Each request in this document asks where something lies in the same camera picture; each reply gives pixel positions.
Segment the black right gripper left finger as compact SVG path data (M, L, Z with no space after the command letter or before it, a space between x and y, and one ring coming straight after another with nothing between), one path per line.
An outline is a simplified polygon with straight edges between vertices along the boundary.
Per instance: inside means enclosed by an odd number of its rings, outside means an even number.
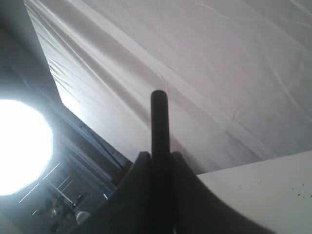
M152 233L151 188L151 157L141 152L114 194L80 226L80 233Z

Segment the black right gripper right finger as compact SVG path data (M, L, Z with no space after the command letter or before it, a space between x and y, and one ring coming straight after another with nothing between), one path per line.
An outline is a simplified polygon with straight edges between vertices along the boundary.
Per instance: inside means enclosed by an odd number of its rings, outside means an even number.
M258 225L214 195L182 155L171 153L177 234L257 234Z

